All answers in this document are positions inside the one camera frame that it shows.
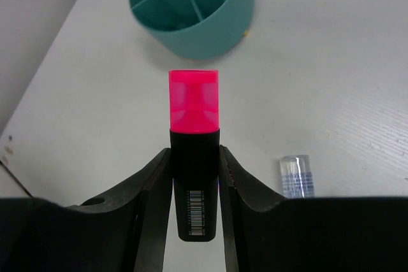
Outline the clear glue bottle blue cap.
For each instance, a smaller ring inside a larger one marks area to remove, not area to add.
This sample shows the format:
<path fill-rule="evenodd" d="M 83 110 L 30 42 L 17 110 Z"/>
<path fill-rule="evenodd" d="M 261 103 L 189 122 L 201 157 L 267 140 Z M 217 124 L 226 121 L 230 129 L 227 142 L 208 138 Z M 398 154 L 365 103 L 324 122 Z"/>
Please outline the clear glue bottle blue cap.
<path fill-rule="evenodd" d="M 289 155 L 280 161 L 282 190 L 286 198 L 315 196 L 314 181 L 308 155 Z"/>

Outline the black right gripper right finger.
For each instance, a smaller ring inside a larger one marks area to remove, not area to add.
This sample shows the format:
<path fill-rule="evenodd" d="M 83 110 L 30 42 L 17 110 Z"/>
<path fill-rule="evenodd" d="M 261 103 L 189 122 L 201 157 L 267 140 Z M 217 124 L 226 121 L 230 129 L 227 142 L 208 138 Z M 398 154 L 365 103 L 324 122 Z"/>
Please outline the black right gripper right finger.
<path fill-rule="evenodd" d="M 219 147 L 219 186 L 227 271 L 284 271 L 284 231 L 273 209 L 284 197 Z"/>

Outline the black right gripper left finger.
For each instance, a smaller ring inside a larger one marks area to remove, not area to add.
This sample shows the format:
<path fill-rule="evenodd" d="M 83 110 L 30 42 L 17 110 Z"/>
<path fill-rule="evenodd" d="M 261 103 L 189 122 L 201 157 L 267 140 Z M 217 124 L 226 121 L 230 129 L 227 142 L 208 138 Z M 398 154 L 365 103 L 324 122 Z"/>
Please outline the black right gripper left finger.
<path fill-rule="evenodd" d="M 98 259 L 105 270 L 162 271 L 172 193 L 170 149 L 161 150 L 147 165 L 114 187 L 80 205 L 96 217 L 104 241 Z"/>

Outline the black marker pink cap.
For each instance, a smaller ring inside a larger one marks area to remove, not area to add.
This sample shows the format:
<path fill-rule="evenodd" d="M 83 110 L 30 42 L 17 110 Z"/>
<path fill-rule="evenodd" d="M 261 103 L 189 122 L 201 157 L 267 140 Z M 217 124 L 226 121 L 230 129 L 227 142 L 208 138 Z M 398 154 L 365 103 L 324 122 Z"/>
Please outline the black marker pink cap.
<path fill-rule="evenodd" d="M 178 236 L 215 238 L 219 162 L 219 73 L 169 72 L 171 170 Z"/>

